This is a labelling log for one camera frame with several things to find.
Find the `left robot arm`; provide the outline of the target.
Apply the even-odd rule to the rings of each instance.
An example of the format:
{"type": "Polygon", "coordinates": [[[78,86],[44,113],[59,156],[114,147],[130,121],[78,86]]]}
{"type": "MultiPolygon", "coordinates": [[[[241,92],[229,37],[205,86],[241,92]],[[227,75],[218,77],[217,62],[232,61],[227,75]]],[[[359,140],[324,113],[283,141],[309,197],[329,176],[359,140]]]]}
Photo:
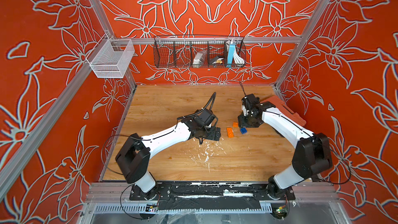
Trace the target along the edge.
{"type": "Polygon", "coordinates": [[[158,153],[176,144],[191,139],[219,141],[218,117],[202,109],[194,114],[177,118],[177,123],[158,133],[139,136],[130,135],[115,156],[115,161],[129,184],[137,186],[144,194],[155,194],[158,184],[148,171],[149,161],[158,153]]]}

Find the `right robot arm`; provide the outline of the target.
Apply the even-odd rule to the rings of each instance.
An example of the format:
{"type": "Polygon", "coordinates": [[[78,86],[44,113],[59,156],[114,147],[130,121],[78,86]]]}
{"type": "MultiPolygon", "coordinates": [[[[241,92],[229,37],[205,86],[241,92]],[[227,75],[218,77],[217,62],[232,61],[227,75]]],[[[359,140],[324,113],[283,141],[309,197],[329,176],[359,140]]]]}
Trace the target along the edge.
{"type": "Polygon", "coordinates": [[[249,94],[241,102],[240,128],[268,124],[294,148],[291,165],[268,179],[266,193],[271,199],[280,199],[291,186],[333,166],[328,137],[304,128],[306,121],[279,97],[272,96],[261,102],[259,97],[249,94]]]}

